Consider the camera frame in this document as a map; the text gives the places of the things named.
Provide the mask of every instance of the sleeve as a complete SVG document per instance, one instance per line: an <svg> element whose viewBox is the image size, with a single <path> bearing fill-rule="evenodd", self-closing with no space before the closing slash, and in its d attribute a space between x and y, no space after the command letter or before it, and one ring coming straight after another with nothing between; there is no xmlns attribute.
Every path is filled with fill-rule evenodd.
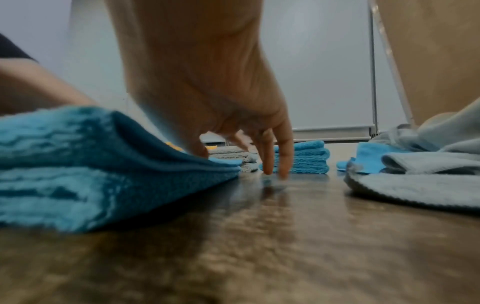
<svg viewBox="0 0 480 304"><path fill-rule="evenodd" d="M35 61L35 59L16 46L10 39L2 35L2 33L0 33L0 59L1 58L20 58Z"/></svg>

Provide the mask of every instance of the table surface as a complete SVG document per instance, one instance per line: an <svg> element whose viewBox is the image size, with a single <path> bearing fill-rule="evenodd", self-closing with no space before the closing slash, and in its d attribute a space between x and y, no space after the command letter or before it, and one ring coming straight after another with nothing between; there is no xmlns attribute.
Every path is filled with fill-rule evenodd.
<svg viewBox="0 0 480 304"><path fill-rule="evenodd" d="M0 230L0 303L475 303L480 219L245 174L104 231Z"/></svg>

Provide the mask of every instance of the light blue towel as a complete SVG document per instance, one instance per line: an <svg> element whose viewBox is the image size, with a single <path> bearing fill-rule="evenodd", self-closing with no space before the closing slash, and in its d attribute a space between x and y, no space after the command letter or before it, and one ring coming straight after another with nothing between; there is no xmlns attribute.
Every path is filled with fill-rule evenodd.
<svg viewBox="0 0 480 304"><path fill-rule="evenodd" d="M389 153L411 153L411 151L400 149L386 144L377 144L372 142L359 143L356 149L356 157L350 161L340 161L336 164L336 169L345 172L347 164L352 162L360 165L361 169L357 173L377 174L385 169L382 163L382 156Z"/></svg>
<svg viewBox="0 0 480 304"><path fill-rule="evenodd" d="M330 151L325 148L325 143L321 140L307 141L293 145L295 150L293 166L291 173L314 173L325 174L329 171L327 160L330 157ZM279 148L275 146L275 164L273 172L278 172Z"/></svg>
<svg viewBox="0 0 480 304"><path fill-rule="evenodd" d="M0 119L0 222L86 232L238 176L128 116L65 107Z"/></svg>

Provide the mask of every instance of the hand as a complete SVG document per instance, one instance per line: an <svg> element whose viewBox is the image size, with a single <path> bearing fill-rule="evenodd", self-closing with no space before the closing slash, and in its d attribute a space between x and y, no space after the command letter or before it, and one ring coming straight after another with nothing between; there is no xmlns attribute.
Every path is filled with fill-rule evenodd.
<svg viewBox="0 0 480 304"><path fill-rule="evenodd" d="M243 6L246 2L232 1L229 5L220 1L212 10L227 5L220 9L225 14L232 3ZM276 137L279 173L286 178L293 163L292 127L284 97L259 43L261 2L252 3L256 5L254 9L244 8L240 11L248 14L230 16L227 24L231 28L222 31L208 26L189 27L184 20L190 19L179 13L181 9L177 7L170 8L173 12L169 14L183 18L171 17L166 27L170 31L160 27L140 39L130 27L116 26L125 81L129 93L159 130L191 154L208 157L208 150L200 141L200 135L208 131L245 149L247 144L236 135L243 130L256 145L265 174L271 174ZM110 12L116 24L115 12ZM196 11L191 18L201 19L202 14L211 21L210 11ZM205 24L201 20L192 23Z"/></svg>

